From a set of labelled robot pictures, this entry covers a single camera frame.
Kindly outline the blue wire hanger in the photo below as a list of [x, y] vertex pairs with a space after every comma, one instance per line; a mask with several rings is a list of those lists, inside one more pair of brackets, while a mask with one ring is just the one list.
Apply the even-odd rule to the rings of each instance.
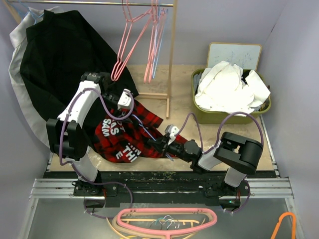
[[[151, 139], [153, 141], [155, 141], [156, 139], [149, 133], [149, 131], [147, 130], [147, 128], [143, 125], [143, 122], [134, 114], [131, 114], [131, 116], [133, 116], [138, 122], [139, 122], [139, 126], [142, 127], [144, 129], [144, 131], [151, 137]], [[169, 155], [169, 154], [165, 154], [167, 158], [169, 158], [172, 162], [174, 162], [173, 158]]]

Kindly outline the red black plaid shirt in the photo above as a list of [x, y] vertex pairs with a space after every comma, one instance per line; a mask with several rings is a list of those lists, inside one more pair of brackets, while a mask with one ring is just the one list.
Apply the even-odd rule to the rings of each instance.
[[[163, 119], [150, 112], [140, 102], [135, 100], [132, 114], [136, 115], [155, 138], [162, 137], [158, 127]], [[138, 157], [162, 158], [148, 144], [151, 137], [139, 126], [139, 122], [129, 116], [130, 122], [117, 121], [108, 115], [95, 128], [93, 150], [104, 159], [113, 163], [132, 163]]]

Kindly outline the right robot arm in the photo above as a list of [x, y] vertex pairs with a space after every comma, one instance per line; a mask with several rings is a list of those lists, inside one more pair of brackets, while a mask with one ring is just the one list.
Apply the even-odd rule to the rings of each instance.
[[220, 163], [228, 165], [229, 169], [221, 184], [222, 191], [227, 195], [238, 191], [246, 176], [256, 173], [264, 148], [262, 141], [230, 132], [224, 132], [217, 145], [207, 152], [193, 139], [185, 143], [170, 143], [169, 140], [169, 136], [165, 135], [155, 140], [150, 139], [148, 144], [162, 155], [168, 154], [190, 163], [190, 168], [198, 174], [206, 173]]

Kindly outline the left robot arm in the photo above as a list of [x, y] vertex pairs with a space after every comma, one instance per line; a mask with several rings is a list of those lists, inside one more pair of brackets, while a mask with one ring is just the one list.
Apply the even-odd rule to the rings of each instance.
[[70, 164], [78, 179], [86, 182], [85, 190], [91, 195], [98, 195], [103, 188], [99, 170], [88, 157], [89, 140], [83, 124], [94, 102], [99, 99], [103, 112], [115, 121], [124, 121], [133, 111], [134, 99], [128, 89], [111, 98], [111, 105], [118, 109], [128, 109], [121, 117], [111, 114], [104, 95], [115, 84], [109, 73], [85, 72], [79, 87], [65, 110], [56, 118], [49, 119], [46, 129], [50, 150], [59, 156], [60, 165]]

